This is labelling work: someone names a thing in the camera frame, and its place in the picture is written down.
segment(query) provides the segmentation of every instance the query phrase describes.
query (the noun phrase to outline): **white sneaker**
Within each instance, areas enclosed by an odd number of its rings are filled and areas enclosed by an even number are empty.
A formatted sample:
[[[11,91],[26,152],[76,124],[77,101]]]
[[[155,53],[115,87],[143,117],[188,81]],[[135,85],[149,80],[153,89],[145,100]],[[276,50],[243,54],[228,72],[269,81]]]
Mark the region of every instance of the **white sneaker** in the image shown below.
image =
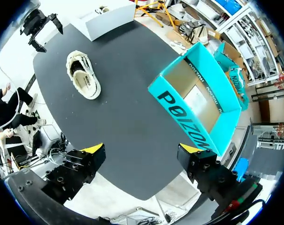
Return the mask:
[[[37,100],[37,93],[35,93],[33,96],[32,96],[32,101],[30,102],[30,104],[28,105],[28,108],[33,108],[34,107],[34,104],[35,104],[35,101]]]
[[[46,123],[47,121],[45,119],[38,119],[38,121],[35,124],[41,127],[43,125],[46,125]]]
[[[86,54],[73,51],[67,57],[67,73],[78,92],[87,99],[95,99],[101,86]]]

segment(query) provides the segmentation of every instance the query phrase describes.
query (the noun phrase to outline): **black sneaker insole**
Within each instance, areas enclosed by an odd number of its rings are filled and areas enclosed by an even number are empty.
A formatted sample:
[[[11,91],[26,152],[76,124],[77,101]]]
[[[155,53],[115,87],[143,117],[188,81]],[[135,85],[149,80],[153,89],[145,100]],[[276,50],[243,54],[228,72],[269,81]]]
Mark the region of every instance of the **black sneaker insole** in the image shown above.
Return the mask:
[[[85,71],[83,66],[79,61],[74,61],[71,65],[71,73],[74,74],[76,70],[82,70]]]

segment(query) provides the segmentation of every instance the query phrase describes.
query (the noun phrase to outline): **yellow tab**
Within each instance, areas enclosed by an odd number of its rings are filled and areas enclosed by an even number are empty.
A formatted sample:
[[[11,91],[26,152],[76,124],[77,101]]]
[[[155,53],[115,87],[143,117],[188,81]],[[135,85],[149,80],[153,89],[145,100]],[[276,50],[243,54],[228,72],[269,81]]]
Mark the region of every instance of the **yellow tab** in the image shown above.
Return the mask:
[[[182,144],[182,143],[180,143],[180,145],[189,153],[195,153],[197,151],[203,151],[202,149],[197,149],[197,148],[194,148],[194,147],[191,147],[189,145]]]
[[[92,146],[92,147],[89,147],[89,148],[86,148],[86,149],[82,149],[81,151],[85,151],[87,153],[95,153],[98,149],[101,148],[101,146],[103,145],[103,143],[100,143],[100,144],[97,144],[95,146]]]

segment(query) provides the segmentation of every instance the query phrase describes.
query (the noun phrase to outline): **dark gray table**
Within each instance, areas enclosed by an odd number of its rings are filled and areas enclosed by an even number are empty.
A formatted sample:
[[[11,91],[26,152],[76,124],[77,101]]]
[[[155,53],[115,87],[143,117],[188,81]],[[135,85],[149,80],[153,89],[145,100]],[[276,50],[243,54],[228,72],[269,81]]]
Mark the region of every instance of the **dark gray table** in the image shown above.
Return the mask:
[[[177,146],[194,146],[148,92],[155,77],[176,57],[158,36],[130,22],[95,41],[72,25],[46,44],[33,65],[46,104],[77,149],[103,142],[107,159],[99,172],[128,194],[146,200],[181,171]],[[81,96],[65,67],[74,50],[86,53],[101,84],[96,100]]]

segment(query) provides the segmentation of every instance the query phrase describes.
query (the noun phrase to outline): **person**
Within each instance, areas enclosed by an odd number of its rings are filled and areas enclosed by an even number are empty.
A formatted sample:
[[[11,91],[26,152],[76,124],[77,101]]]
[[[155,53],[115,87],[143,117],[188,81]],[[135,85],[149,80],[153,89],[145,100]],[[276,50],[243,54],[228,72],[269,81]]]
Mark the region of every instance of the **person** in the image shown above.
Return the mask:
[[[18,96],[16,92],[13,93],[13,95],[11,96],[10,100],[7,103],[2,100],[2,98],[6,95],[6,93],[9,90],[10,90],[10,83],[8,83],[5,88],[0,89],[0,126],[4,125],[13,118],[16,111],[16,107],[18,105]],[[25,102],[29,108],[32,108],[34,106],[37,94],[34,94],[34,96],[31,97],[22,88],[18,88],[17,91],[19,93],[20,101]],[[10,137],[11,128],[15,129],[19,125],[27,126],[33,124],[43,126],[46,124],[46,120],[38,119],[37,117],[29,117],[23,114],[17,114],[16,117],[3,128],[4,134],[5,136]]]

